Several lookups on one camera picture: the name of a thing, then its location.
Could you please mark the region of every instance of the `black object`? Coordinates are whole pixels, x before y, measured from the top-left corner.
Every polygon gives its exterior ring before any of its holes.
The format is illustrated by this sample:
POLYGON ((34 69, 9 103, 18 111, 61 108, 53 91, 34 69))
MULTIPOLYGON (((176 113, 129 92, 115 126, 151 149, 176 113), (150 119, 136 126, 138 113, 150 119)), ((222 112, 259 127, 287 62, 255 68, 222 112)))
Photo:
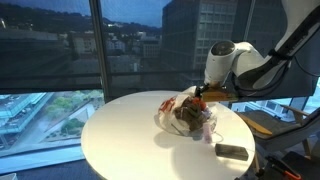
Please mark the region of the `black object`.
POLYGON ((249 158, 248 152, 244 147, 232 146, 226 144, 216 144, 215 147, 216 155, 246 161, 249 158))

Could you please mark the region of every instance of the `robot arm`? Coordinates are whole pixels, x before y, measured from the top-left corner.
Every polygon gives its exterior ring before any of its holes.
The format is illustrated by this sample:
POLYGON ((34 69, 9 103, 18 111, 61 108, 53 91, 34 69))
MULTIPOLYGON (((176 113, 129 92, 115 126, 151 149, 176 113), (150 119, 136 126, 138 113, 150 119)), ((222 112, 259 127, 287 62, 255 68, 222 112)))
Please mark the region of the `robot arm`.
POLYGON ((247 42, 216 43, 208 53, 202 92, 222 87, 230 72, 241 88, 258 91, 268 86, 281 68, 290 66, 289 60, 320 27, 320 0, 282 0, 282 4, 287 30, 269 55, 263 58, 247 42))

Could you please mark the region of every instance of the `white table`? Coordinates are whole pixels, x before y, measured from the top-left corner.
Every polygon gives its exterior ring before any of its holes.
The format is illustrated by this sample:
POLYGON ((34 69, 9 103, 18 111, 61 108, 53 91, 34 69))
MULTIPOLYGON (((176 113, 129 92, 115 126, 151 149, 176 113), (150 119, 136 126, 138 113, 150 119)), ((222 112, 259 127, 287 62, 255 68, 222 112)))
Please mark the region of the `white table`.
POLYGON ((254 139, 240 117, 223 105, 216 103, 215 130, 223 136, 220 143, 245 147, 247 161, 217 157, 214 146, 221 137, 216 134, 212 144, 205 144, 157 126, 159 106, 178 93, 131 94, 97 110, 81 137, 83 153, 92 168, 109 180, 224 180, 243 175, 254 157, 254 139))

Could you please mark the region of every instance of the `city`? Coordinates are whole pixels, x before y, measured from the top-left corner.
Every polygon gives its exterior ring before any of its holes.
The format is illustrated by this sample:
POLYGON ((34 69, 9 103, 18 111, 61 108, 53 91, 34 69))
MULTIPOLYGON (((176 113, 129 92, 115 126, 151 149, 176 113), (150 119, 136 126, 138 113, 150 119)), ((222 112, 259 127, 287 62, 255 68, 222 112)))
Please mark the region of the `city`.
MULTIPOLYGON (((285 31, 279 4, 256 4, 247 41, 263 55, 285 31), (262 23, 270 19, 277 19, 273 26, 262 23)), ((221 40, 243 40, 249 7, 249 2, 237 0, 173 0, 162 8, 162 27, 103 18, 110 87, 106 102, 140 91, 202 85, 210 47, 221 40)), ((79 144, 84 123, 105 104, 91 16, 1 1, 0 9, 0 157, 79 144)), ((320 101, 320 82, 314 84, 306 104, 309 112, 320 101)), ((291 97, 279 93, 266 99, 230 108, 292 118, 279 106, 289 105, 291 97)))

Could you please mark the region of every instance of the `sky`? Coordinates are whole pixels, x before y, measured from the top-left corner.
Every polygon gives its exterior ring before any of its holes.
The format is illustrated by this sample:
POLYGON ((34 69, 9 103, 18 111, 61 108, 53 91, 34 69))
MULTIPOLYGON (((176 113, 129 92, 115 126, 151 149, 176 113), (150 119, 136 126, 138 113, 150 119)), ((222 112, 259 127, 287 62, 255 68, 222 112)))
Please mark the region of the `sky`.
MULTIPOLYGON (((171 0, 101 0, 102 15, 112 21, 162 26, 162 8, 171 0)), ((22 7, 90 15, 89 0, 0 0, 22 7)))

